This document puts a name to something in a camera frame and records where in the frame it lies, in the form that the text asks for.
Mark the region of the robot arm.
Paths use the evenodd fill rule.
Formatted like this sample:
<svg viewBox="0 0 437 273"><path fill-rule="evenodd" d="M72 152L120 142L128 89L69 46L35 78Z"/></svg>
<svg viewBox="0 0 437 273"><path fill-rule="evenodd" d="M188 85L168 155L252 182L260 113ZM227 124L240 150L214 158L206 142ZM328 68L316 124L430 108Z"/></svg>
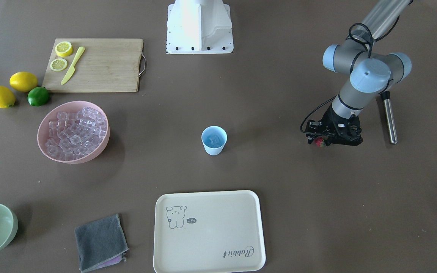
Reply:
<svg viewBox="0 0 437 273"><path fill-rule="evenodd" d="M319 133L326 146L357 146L362 143L359 115L378 95L406 78L412 69L402 52L373 53L373 46L390 33L409 0L380 0L359 23L354 23L346 40L328 47L323 65L349 76L320 120Z"/></svg>

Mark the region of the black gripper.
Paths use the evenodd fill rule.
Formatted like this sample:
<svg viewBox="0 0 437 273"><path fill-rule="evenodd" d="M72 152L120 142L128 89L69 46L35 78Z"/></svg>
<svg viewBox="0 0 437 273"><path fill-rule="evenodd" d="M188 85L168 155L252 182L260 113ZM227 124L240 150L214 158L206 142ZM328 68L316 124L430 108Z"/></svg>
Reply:
<svg viewBox="0 0 437 273"><path fill-rule="evenodd" d="M326 146L332 144L357 146L363 142L360 119L356 115L345 119L338 116L333 107L329 106L323 115L323 124L327 135L324 140Z"/></svg>

